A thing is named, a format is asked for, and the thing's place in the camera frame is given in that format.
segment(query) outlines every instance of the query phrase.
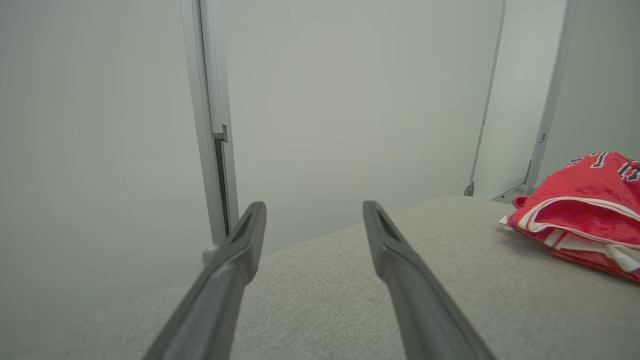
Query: folded red jersey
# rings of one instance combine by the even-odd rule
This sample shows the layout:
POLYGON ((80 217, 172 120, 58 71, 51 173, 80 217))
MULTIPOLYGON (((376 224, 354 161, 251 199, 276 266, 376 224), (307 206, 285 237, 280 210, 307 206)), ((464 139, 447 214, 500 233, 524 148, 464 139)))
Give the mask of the folded red jersey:
POLYGON ((508 224, 553 256, 640 283, 640 161, 581 156, 513 203, 508 224))

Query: red jersey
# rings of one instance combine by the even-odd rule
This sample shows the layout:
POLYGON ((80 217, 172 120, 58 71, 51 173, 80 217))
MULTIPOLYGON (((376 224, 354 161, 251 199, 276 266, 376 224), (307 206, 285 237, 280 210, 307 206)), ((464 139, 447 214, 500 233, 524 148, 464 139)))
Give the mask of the red jersey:
POLYGON ((508 224, 553 256, 640 282, 640 162, 580 156, 513 202, 508 224))

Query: gray carpet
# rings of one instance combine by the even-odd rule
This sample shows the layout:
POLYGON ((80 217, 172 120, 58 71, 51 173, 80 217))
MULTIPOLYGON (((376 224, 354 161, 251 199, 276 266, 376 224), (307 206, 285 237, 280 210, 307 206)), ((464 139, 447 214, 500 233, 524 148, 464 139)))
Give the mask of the gray carpet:
MULTIPOLYGON (((391 214, 499 359, 637 359, 640 287, 499 229, 510 206, 468 197, 391 214)), ((137 359, 186 289, 70 332, 68 359, 137 359)), ((274 254, 247 287, 232 359, 402 359, 362 225, 274 254)))

